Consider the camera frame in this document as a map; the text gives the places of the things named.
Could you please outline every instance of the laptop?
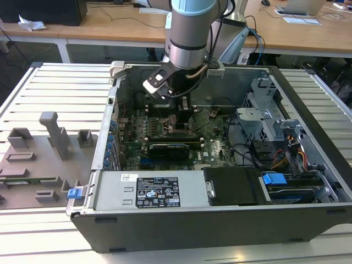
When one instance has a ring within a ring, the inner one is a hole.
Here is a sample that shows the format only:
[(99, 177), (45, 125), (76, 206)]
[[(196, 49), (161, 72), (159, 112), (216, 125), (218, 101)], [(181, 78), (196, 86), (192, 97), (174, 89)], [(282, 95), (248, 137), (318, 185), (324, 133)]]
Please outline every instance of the laptop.
[(284, 14), (317, 15), (326, 0), (289, 0), (287, 5), (276, 7)]

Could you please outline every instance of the blue latch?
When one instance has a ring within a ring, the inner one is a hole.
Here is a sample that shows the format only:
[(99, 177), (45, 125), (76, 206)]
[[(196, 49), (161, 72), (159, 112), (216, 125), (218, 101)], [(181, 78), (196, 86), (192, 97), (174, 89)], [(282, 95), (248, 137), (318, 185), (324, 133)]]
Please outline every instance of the blue latch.
[(67, 193), (68, 199), (81, 199), (82, 198), (82, 189), (72, 188), (69, 189)]
[(272, 184), (287, 184), (284, 174), (282, 173), (267, 173), (263, 175), (265, 185)]

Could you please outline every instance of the paper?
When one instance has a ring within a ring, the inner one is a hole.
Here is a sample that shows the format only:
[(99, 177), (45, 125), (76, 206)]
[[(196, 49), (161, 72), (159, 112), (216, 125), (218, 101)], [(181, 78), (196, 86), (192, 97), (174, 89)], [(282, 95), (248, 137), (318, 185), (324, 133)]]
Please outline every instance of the paper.
[(320, 22), (316, 19), (308, 19), (308, 18), (284, 18), (287, 23), (293, 24), (306, 24), (306, 25), (321, 25)]
[(32, 30), (46, 29), (46, 26), (41, 21), (33, 22), (33, 21), (29, 21), (27, 19), (22, 18), (20, 15), (18, 15), (18, 17), (20, 19), (18, 24), (24, 30), (28, 30), (28, 31), (32, 32)]

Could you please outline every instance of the metal plate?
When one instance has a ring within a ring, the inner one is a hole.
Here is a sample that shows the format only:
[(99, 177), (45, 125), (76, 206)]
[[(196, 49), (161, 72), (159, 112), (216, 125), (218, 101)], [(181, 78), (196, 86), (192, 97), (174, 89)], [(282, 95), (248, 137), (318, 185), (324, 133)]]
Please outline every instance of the metal plate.
[[(333, 96), (333, 92), (317, 76), (309, 75), (304, 70), (281, 70), (281, 72), (338, 150), (352, 165), (352, 118), (344, 103)], [(295, 118), (287, 102), (284, 101), (282, 104), (290, 117)]]

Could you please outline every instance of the barcode label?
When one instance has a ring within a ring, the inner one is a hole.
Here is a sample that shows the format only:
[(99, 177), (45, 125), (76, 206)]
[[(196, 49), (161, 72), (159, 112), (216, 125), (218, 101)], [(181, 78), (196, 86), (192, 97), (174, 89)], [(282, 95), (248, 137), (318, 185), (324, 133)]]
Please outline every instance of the barcode label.
[(121, 174), (121, 182), (136, 182), (138, 174)]

